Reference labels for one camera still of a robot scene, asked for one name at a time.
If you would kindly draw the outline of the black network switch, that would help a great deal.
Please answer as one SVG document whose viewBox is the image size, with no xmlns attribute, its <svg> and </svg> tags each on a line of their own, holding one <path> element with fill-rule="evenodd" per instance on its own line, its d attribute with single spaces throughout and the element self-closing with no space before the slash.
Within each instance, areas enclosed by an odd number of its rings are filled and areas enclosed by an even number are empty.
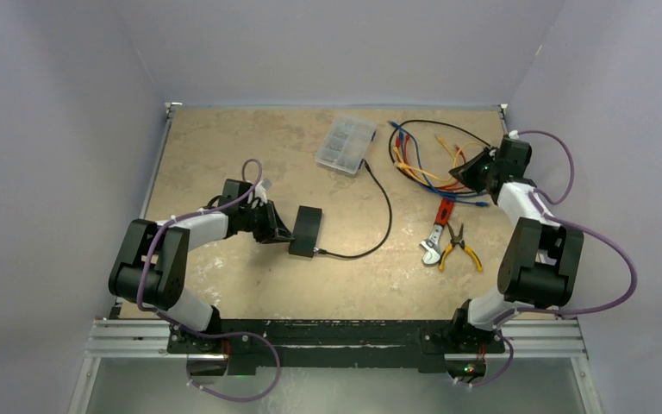
<svg viewBox="0 0 662 414">
<path fill-rule="evenodd" d="M 322 209 L 301 205 L 292 234 L 294 240 L 289 245 L 288 253 L 305 258 L 315 256 L 316 242 L 322 222 Z"/>
</svg>

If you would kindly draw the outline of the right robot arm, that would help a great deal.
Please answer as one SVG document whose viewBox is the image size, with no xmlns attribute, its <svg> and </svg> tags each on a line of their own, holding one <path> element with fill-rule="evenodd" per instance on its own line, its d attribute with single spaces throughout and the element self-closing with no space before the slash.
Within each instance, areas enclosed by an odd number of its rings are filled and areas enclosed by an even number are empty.
<svg viewBox="0 0 662 414">
<path fill-rule="evenodd" d="M 533 150 L 512 132 L 499 147 L 484 150 L 451 176 L 472 191 L 484 191 L 512 222 L 496 287 L 461 307 L 453 323 L 452 345 L 469 351 L 501 323 L 524 311 L 550 311 L 566 305 L 574 291 L 584 245 L 582 231 L 554 221 L 546 195 L 525 176 Z"/>
</svg>

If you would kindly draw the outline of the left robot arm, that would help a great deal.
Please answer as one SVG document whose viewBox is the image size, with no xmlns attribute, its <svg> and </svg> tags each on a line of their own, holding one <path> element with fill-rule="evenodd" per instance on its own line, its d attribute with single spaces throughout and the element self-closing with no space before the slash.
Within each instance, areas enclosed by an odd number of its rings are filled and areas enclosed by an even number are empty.
<svg viewBox="0 0 662 414">
<path fill-rule="evenodd" d="M 195 213 L 162 222 L 135 219 L 110 272 L 109 292 L 184 325 L 193 346 L 213 352 L 222 344 L 220 312 L 185 287 L 188 255 L 241 232 L 260 244 L 294 239 L 266 189 L 236 179 L 226 179 L 222 193 Z"/>
</svg>

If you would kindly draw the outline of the clear plastic parts box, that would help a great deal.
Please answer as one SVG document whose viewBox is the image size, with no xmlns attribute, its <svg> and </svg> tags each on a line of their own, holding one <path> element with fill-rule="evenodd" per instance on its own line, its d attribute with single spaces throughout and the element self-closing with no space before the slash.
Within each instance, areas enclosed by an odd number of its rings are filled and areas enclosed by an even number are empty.
<svg viewBox="0 0 662 414">
<path fill-rule="evenodd" d="M 377 124 L 367 119 L 338 115 L 315 153 L 315 163 L 335 173 L 355 177 L 377 129 Z"/>
</svg>

